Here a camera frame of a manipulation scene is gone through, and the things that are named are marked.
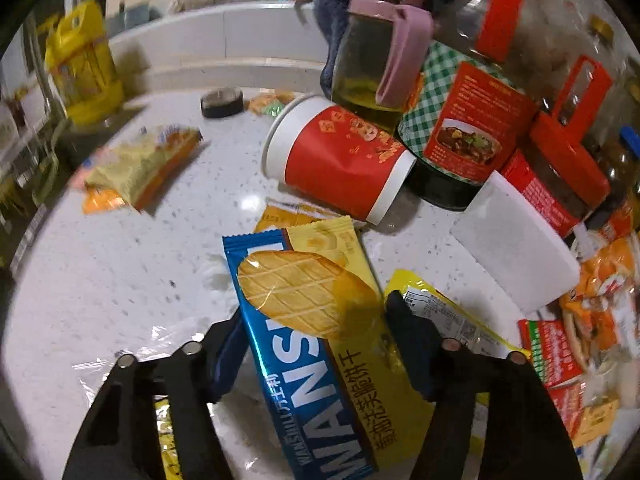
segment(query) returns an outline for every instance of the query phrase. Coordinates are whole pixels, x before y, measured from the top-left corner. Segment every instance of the red paper cup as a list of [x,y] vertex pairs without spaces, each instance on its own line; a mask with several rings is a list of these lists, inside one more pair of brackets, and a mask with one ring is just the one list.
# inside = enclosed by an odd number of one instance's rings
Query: red paper cup
[[378,224],[415,163],[402,142],[322,96],[300,96],[269,131],[262,170]]

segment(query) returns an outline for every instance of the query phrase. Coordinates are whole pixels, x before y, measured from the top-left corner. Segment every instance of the yellow snack package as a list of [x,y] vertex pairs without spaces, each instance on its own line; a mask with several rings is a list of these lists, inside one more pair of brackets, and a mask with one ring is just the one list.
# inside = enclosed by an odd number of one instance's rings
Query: yellow snack package
[[144,209],[201,140],[196,128],[174,124],[151,131],[143,128],[134,142],[109,150],[84,182],[89,187],[113,189],[135,209]]
[[280,202],[273,198],[266,200],[266,207],[262,217],[255,226],[254,233],[261,233],[269,229],[282,229],[296,225],[311,224],[327,218],[338,218],[340,215],[307,204],[293,204]]
[[609,434],[619,406],[619,400],[611,399],[597,406],[586,407],[580,425],[572,436],[574,447],[584,446],[599,436]]
[[[415,315],[431,319],[441,336],[458,339],[475,353],[505,358],[510,352],[519,351],[531,358],[530,351],[505,341],[410,270],[394,272],[386,285],[385,297],[394,290],[400,291]],[[470,446],[474,454],[482,453],[488,406],[489,395],[478,394]]]
[[156,420],[158,421],[158,441],[160,442],[160,457],[166,480],[180,480],[180,463],[178,452],[175,450],[174,428],[171,423],[171,408],[167,398],[158,399],[154,403]]
[[390,358],[382,295],[351,219],[223,243],[295,477],[357,479],[417,456],[434,408]]

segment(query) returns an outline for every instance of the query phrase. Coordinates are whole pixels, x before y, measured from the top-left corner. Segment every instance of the yellow bottle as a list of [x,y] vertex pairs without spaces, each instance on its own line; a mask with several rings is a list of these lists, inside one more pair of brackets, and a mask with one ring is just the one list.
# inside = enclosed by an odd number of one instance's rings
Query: yellow bottle
[[124,101],[104,31],[100,6],[87,0],[50,27],[44,61],[52,75],[66,114],[76,126],[97,123]]

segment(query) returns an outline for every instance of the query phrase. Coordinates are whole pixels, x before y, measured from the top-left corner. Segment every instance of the red label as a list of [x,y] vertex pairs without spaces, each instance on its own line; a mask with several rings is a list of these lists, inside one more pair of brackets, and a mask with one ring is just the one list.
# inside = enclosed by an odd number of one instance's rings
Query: red label
[[562,238],[580,221],[556,200],[531,169],[520,150],[513,154],[501,173]]
[[513,153],[535,112],[531,99],[463,61],[424,156],[482,184]]
[[365,220],[405,149],[373,124],[331,106],[293,143],[285,182]]
[[509,53],[524,0],[490,0],[476,50],[497,62]]
[[577,433],[582,420],[582,412],[584,411],[582,392],[580,383],[549,390],[549,396],[551,396],[556,410],[560,413],[564,427],[571,438]]
[[612,242],[631,234],[633,230],[634,209],[628,198],[625,198],[622,205],[611,214],[607,223],[600,228],[600,234],[607,242]]

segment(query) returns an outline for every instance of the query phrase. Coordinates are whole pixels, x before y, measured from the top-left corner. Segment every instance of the candy wrapper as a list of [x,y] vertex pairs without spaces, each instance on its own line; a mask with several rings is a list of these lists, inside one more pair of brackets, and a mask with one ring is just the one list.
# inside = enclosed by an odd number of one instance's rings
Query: candy wrapper
[[354,480],[416,456],[433,407],[391,362],[382,297],[351,219],[223,241],[295,477]]
[[580,282],[560,298],[567,332],[575,332],[571,323],[577,327],[580,341],[572,344],[572,350],[578,361],[614,346],[632,357],[640,356],[635,301],[639,280],[640,244],[635,233],[581,264]]
[[113,189],[135,209],[144,209],[169,174],[202,140],[200,131],[185,126],[143,128],[133,142],[126,142],[100,156],[84,178],[89,187]]
[[533,367],[545,387],[553,388],[582,374],[560,320],[518,322],[522,345],[531,350]]
[[262,92],[249,101],[248,109],[257,115],[277,117],[295,98],[295,93],[285,90]]

